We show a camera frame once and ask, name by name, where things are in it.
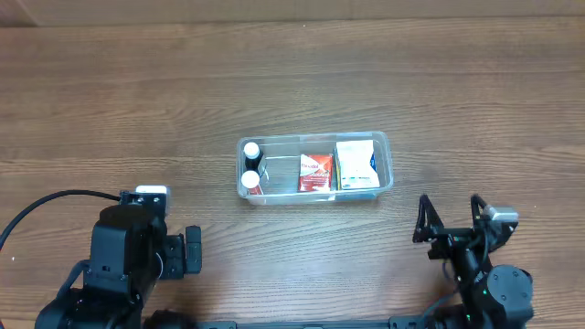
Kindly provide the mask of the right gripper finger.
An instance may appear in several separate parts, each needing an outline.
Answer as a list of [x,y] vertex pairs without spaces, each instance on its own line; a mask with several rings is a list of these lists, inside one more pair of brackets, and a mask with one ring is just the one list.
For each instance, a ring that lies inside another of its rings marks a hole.
[[414,243],[431,241],[438,238],[443,229],[444,225],[431,200],[426,194],[421,195],[412,241]]
[[474,194],[470,199],[473,226],[479,228],[488,219],[488,216],[484,213],[484,209],[487,203],[478,195]]

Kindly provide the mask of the white blue medicine box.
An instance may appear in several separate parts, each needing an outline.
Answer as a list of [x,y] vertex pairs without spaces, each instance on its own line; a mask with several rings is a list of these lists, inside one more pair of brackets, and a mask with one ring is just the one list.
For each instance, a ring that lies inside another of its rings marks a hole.
[[342,190],[380,187],[372,140],[337,142],[335,150]]

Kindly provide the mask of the blue yellow VapoDrops box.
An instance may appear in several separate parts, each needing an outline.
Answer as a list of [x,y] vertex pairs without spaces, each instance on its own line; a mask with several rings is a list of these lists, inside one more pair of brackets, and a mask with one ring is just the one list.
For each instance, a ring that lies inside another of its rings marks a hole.
[[372,150],[337,148],[335,150],[335,160],[338,190],[380,187]]

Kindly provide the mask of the orange bottle white cap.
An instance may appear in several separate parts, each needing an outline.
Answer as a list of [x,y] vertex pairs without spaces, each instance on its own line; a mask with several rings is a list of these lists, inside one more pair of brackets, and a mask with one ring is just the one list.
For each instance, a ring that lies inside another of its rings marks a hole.
[[244,172],[240,178],[240,182],[250,195],[260,196],[263,194],[261,189],[261,177],[256,171],[249,170]]

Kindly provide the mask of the clear plastic container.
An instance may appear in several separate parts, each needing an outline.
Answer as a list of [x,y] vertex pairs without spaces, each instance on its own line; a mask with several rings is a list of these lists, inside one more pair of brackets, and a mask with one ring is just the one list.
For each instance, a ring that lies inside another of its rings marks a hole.
[[[338,190],[336,183],[335,147],[337,142],[372,140],[380,187]],[[241,184],[245,156],[243,147],[256,143],[264,153],[265,172],[261,176],[263,194],[253,196]],[[331,154],[334,158],[331,190],[299,192],[300,157],[302,154]],[[237,144],[237,191],[240,197],[256,206],[307,204],[347,200],[375,199],[394,184],[388,136],[383,132],[313,133],[244,137]]]

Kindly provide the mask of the red Panadol box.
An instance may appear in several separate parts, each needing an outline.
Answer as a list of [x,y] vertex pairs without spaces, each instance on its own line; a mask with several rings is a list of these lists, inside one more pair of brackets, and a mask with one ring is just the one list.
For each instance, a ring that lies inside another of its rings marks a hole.
[[334,158],[331,154],[302,154],[300,157],[299,192],[331,190]]

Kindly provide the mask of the black bottle white cap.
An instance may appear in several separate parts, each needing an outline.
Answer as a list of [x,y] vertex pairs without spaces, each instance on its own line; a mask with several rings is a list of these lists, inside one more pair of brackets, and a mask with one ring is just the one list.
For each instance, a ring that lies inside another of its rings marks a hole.
[[243,147],[245,167],[247,171],[255,171],[259,176],[265,172],[264,153],[254,142],[248,142]]

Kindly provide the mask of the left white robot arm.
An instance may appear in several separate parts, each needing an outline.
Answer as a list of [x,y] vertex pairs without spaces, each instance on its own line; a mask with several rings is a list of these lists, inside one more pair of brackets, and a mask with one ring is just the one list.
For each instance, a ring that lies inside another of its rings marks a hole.
[[96,225],[90,257],[78,262],[36,328],[140,328],[156,283],[202,269],[201,228],[158,235],[153,227]]

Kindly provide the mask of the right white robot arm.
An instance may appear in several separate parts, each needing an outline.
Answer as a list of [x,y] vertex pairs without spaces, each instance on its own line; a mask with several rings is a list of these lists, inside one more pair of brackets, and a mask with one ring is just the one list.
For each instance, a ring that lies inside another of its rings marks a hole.
[[512,207],[470,198],[473,224],[446,228],[429,197],[422,195],[412,241],[429,242],[430,260],[450,262],[455,289],[418,317],[424,328],[524,328],[534,316],[533,278],[512,265],[493,265],[489,254],[511,238],[519,224]]

